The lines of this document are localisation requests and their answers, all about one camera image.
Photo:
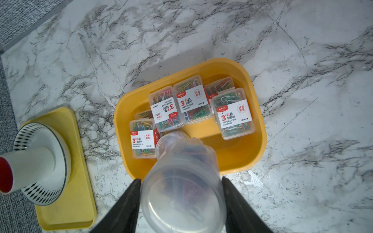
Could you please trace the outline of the yellow plastic storage box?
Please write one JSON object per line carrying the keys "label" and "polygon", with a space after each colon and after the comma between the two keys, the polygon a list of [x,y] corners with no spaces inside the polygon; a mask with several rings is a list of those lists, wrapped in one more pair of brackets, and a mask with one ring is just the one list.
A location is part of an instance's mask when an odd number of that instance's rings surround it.
{"label": "yellow plastic storage box", "polygon": [[174,85],[186,78],[200,75],[203,83],[232,77],[235,87],[243,88],[254,123],[252,134],[224,140],[213,119],[186,125],[181,131],[195,137],[215,150],[221,175],[240,172],[253,167],[264,154],[267,133],[256,92],[246,69],[227,58],[214,58],[198,65],[137,88],[120,98],[114,113],[114,126],[123,164],[132,179],[144,179],[156,159],[136,159],[132,153],[130,121],[136,113],[150,108],[148,96],[161,88]]}

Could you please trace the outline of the clear round paper clip jar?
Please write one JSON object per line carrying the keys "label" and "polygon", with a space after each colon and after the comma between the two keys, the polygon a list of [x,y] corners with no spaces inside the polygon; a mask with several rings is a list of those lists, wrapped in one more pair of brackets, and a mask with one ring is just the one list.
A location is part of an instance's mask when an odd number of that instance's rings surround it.
{"label": "clear round paper clip jar", "polygon": [[215,151],[197,138],[177,141],[142,182],[140,206],[157,233],[220,233],[226,204]]}

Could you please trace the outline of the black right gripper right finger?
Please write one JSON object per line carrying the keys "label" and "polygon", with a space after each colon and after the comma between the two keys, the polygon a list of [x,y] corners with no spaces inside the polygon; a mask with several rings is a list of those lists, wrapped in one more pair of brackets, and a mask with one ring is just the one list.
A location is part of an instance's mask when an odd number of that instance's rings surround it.
{"label": "black right gripper right finger", "polygon": [[226,203],[226,231],[228,233],[273,233],[248,204],[232,182],[222,178]]}

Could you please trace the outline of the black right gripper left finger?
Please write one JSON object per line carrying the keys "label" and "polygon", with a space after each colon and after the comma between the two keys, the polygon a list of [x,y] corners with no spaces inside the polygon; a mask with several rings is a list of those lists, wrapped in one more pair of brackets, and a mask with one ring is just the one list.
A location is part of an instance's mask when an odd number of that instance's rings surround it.
{"label": "black right gripper left finger", "polygon": [[140,207],[141,179],[135,179],[106,214],[91,230],[92,233],[134,233]]}

